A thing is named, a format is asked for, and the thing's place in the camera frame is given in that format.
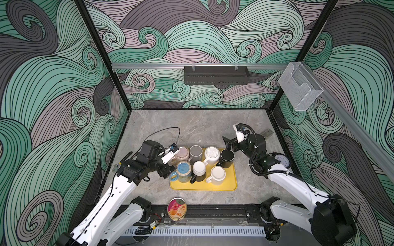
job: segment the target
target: transparent container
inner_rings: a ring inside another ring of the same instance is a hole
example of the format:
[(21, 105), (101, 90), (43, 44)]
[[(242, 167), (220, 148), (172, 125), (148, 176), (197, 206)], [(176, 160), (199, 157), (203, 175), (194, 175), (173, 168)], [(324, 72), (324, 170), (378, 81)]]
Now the transparent container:
[(279, 84), (296, 111), (307, 110), (323, 92), (312, 70), (301, 62), (290, 62)]

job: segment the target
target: white mug handle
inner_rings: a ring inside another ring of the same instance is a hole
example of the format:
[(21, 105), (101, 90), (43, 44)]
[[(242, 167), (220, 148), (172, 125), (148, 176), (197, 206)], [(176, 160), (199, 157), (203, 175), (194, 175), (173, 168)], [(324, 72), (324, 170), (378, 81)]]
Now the white mug handle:
[(203, 161), (203, 163), (206, 165), (208, 165), (208, 158), (205, 158), (205, 160)]
[(208, 178), (206, 178), (205, 180), (207, 183), (211, 183), (212, 182), (212, 176), (209, 176)]

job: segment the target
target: mug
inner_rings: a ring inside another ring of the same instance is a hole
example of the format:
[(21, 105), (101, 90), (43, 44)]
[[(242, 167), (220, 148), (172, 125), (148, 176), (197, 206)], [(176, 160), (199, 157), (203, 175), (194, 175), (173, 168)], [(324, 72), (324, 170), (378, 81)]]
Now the mug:
[(220, 157), (219, 149), (217, 147), (210, 146), (205, 149), (204, 156), (205, 160), (203, 161), (203, 163), (205, 163), (206, 165), (214, 165), (217, 163)]
[(206, 164), (202, 161), (196, 161), (193, 164), (193, 173), (191, 174), (191, 183), (204, 181), (206, 178)]
[(177, 169), (170, 175), (171, 181), (177, 181), (181, 183), (187, 183), (191, 179), (191, 165), (187, 161), (181, 161), (178, 163)]
[(190, 164), (194, 164), (196, 161), (201, 161), (201, 157), (203, 156), (203, 148), (198, 145), (193, 145), (190, 147)]
[(234, 160), (234, 152), (232, 150), (223, 149), (220, 152), (220, 159), (216, 165), (221, 166), (223, 168), (229, 168), (232, 165), (233, 160)]
[(206, 178), (205, 182), (211, 183), (214, 185), (221, 185), (223, 183), (224, 178), (226, 178), (226, 171), (221, 166), (214, 166), (211, 169), (211, 176)]
[(173, 166), (178, 166), (180, 161), (189, 162), (189, 160), (191, 159), (189, 158), (189, 156), (190, 156), (189, 149), (184, 146), (181, 146), (179, 147), (179, 152), (176, 153), (173, 159), (171, 160), (171, 163)]

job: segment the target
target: robotic arm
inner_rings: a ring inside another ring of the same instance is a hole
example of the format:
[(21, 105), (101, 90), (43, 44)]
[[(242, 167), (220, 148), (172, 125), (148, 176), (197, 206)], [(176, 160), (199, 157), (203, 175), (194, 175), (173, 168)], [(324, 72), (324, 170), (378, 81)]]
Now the robotic arm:
[(88, 216), (71, 233), (62, 233), (56, 241), (58, 246), (109, 246), (112, 245), (130, 226), (150, 217), (151, 203), (137, 197), (129, 207), (111, 221), (127, 196), (141, 180), (148, 181), (148, 173), (156, 171), (160, 177), (167, 178), (175, 169), (167, 165), (179, 151), (176, 144), (164, 149), (161, 144), (147, 140), (143, 142), (136, 160), (132, 152), (121, 160), (112, 185)]
[(267, 154), (265, 138), (250, 126), (240, 123), (234, 125), (234, 130), (236, 138), (223, 137), (226, 148), (234, 152), (241, 150), (249, 157), (249, 167), (254, 174), (279, 184), (306, 207), (271, 197), (262, 203), (264, 220), (288, 221), (312, 233), (323, 246), (342, 245), (357, 233), (351, 211), (342, 197), (337, 194), (330, 196), (291, 173), (280, 161)]

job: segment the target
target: black corner post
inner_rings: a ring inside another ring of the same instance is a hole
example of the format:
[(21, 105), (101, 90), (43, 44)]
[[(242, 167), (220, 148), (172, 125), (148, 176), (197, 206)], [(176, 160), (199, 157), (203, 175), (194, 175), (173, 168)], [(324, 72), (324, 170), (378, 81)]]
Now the black corner post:
[[(313, 43), (319, 36), (320, 32), (322, 31), (328, 17), (330, 16), (331, 12), (333, 11), (336, 3), (338, 0), (328, 0), (325, 4), (319, 18), (315, 21), (315, 24), (310, 32), (307, 40), (305, 41), (304, 45), (302, 46), (300, 52), (295, 61), (303, 61), (307, 56), (310, 48), (312, 47)], [(278, 105), (279, 100), (282, 98), (283, 90), (279, 88), (278, 93), (276, 94), (275, 98), (273, 99), (271, 105), (269, 106), (269, 111), (272, 112), (275, 107)]]
[(82, 19), (85, 22), (85, 25), (86, 25), (90, 35), (92, 36), (93, 42), (95, 43), (95, 45), (96, 45), (96, 47), (97, 47), (97, 49), (99, 51), (99, 54), (100, 54), (102, 60), (104, 61), (104, 65), (107, 68), (107, 70), (108, 70), (108, 72), (109, 72), (109, 74), (111, 76), (111, 79), (112, 79), (113, 83), (115, 84), (116, 89), (118, 90), (118, 92), (119, 92), (119, 94), (120, 94), (120, 96), (122, 98), (122, 101), (123, 101), (123, 103), (125, 104), (125, 106), (127, 108), (127, 111), (130, 113), (131, 110), (132, 110), (131, 106), (130, 106), (130, 103), (128, 102), (126, 94), (125, 94), (125, 92), (124, 92), (124, 90), (122, 88), (122, 84), (121, 84), (121, 82), (119, 80), (119, 77), (112, 70), (110, 57), (108, 56), (107, 52), (105, 51), (104, 45), (102, 44), (102, 42), (100, 40), (100, 36), (99, 36), (99, 34), (98, 34), (97, 30), (96, 30), (96, 27), (93, 24), (93, 20), (92, 20), (92, 18), (89, 15), (89, 12), (87, 10), (87, 7), (85, 5), (84, 0), (74, 0), (74, 2), (75, 2), (76, 6), (77, 6), (77, 8), (79, 10), (79, 13), (82, 16)]

